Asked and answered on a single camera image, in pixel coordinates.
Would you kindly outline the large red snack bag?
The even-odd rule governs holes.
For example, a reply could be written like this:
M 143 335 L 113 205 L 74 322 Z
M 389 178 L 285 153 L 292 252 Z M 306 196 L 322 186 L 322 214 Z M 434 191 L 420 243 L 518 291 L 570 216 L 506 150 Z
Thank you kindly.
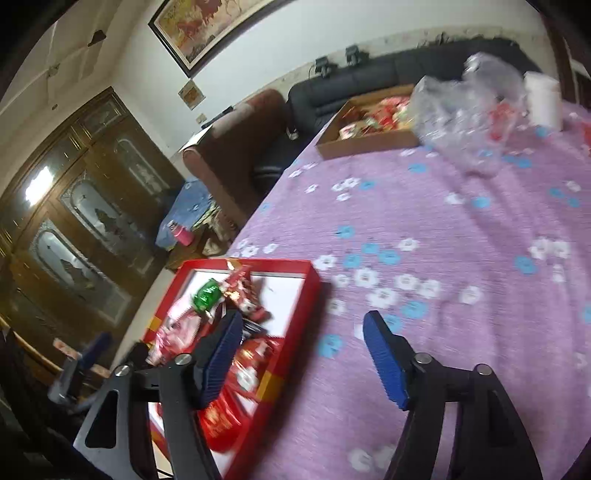
M 198 413 L 206 443 L 212 451 L 226 453 L 249 429 L 259 403 L 273 385 L 273 366 L 284 339 L 264 336 L 247 339 L 238 348 L 218 398 Z

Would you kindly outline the white red snack packet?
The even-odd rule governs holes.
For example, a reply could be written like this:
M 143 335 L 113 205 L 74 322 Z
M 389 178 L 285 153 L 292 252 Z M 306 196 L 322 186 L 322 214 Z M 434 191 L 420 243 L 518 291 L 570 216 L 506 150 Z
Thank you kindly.
M 188 309 L 176 319 L 167 318 L 156 332 L 147 363 L 158 366 L 179 354 L 188 353 L 207 321 L 207 314 L 193 309 Z

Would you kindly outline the green candy wrapper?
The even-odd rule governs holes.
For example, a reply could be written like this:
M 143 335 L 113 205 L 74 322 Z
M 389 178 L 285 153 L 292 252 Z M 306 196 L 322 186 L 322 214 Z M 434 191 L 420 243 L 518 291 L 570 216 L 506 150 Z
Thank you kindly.
M 191 306 L 197 313 L 209 312 L 222 298 L 219 283 L 211 278 L 208 279 L 191 297 Z

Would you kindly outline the dark chocolate snack packet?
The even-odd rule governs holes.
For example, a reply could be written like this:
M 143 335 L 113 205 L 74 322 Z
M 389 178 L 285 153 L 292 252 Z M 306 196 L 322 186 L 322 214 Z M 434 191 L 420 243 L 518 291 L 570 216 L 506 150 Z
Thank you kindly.
M 253 322 L 247 318 L 242 319 L 242 340 L 249 340 L 252 338 L 264 337 L 267 335 L 267 330 L 259 323 Z

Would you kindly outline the wooden glass-door cabinet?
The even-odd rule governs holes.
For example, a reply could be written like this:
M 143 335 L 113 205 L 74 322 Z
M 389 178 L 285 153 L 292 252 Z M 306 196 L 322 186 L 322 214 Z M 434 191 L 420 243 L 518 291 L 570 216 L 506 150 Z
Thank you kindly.
M 55 373 L 101 332 L 120 343 L 162 270 L 183 178 L 112 89 L 55 128 L 1 197 L 1 323 Z

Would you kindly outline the small wooden stool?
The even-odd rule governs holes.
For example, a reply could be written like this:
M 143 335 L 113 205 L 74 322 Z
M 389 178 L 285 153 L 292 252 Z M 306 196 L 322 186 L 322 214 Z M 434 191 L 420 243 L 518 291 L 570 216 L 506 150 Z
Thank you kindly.
M 190 245 L 178 243 L 172 248 L 167 258 L 165 268 L 175 272 L 185 261 L 194 259 L 207 259 L 221 254 L 224 243 L 210 228 L 203 227 L 194 231 L 194 239 Z

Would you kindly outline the purple floral tablecloth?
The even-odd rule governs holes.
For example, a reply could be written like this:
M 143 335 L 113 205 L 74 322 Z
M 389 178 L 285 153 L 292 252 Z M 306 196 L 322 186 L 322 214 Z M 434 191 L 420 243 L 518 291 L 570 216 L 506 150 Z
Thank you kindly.
M 257 479 L 379 479 L 406 415 L 363 341 L 379 311 L 441 363 L 490 365 L 543 475 L 590 436 L 590 150 L 582 107 L 564 128 L 521 125 L 490 178 L 429 148 L 324 160 L 301 152 L 230 247 L 308 260 L 327 284 L 318 339 Z

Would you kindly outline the pink water bottle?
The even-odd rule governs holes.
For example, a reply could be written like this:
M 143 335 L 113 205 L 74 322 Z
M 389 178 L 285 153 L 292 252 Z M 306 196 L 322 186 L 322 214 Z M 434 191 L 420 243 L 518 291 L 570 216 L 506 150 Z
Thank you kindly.
M 167 224 L 167 227 L 172 236 L 175 238 L 176 242 L 180 243 L 182 246 L 188 247 L 193 242 L 194 235 L 192 231 L 185 228 L 178 222 L 170 220 Z

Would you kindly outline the red shallow gift box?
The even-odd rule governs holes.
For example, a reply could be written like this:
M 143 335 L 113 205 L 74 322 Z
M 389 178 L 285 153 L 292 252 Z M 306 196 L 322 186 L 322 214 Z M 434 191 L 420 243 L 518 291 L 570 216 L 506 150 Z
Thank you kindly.
M 165 354 L 164 387 L 148 406 L 174 478 L 249 477 L 320 292 L 305 260 L 183 263 L 154 325 L 194 318 L 201 329 Z

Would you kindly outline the blue cloth pile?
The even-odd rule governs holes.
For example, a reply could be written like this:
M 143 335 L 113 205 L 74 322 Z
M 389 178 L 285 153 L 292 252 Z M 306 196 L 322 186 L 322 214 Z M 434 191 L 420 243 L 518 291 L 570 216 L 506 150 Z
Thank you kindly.
M 185 182 L 158 227 L 155 245 L 167 251 L 172 249 L 176 244 L 176 238 L 169 229 L 169 223 L 173 221 L 191 230 L 212 203 L 213 199 L 204 183 L 200 180 Z

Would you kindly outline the clear plastic bag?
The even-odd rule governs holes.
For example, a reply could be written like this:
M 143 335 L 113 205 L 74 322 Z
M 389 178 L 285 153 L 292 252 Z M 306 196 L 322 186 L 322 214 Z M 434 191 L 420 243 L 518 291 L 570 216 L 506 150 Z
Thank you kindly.
M 410 98 L 411 127 L 426 146 L 465 174 L 495 176 L 510 135 L 526 112 L 523 75 L 479 52 L 465 62 L 460 81 L 425 76 Z

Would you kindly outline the brown cardboard snack tray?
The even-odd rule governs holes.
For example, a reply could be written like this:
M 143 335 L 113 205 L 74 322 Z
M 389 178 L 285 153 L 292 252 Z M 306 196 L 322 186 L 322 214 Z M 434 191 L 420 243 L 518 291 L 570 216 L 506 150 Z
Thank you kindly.
M 413 90 L 410 84 L 349 99 L 318 137 L 322 158 L 417 147 L 408 113 Z

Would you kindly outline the white plastic cup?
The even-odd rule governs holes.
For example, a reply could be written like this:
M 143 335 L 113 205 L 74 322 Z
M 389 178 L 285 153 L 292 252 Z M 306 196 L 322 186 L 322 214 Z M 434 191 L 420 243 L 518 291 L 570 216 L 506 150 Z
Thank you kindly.
M 543 73 L 528 71 L 524 75 L 524 87 L 530 123 L 561 131 L 563 104 L 559 81 Z

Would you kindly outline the black leather sofa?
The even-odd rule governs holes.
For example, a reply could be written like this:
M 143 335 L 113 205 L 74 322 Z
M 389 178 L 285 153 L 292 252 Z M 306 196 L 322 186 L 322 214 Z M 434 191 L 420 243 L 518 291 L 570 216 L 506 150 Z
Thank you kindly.
M 360 66 L 339 68 L 325 78 L 315 77 L 294 84 L 287 93 L 287 127 L 254 164 L 253 183 L 264 191 L 273 188 L 283 171 L 349 98 L 415 84 L 425 76 L 459 80 L 465 61 L 479 52 L 500 58 L 520 73 L 540 70 L 517 42 L 478 36 L 446 43 L 430 42 L 415 49 L 375 57 Z

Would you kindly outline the small framed wall certificate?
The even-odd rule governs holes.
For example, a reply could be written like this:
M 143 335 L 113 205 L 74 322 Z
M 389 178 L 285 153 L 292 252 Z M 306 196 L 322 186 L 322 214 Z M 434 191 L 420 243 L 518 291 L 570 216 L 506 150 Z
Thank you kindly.
M 179 90 L 178 96 L 190 110 L 194 110 L 205 99 L 204 93 L 201 92 L 192 79 L 188 80 Z

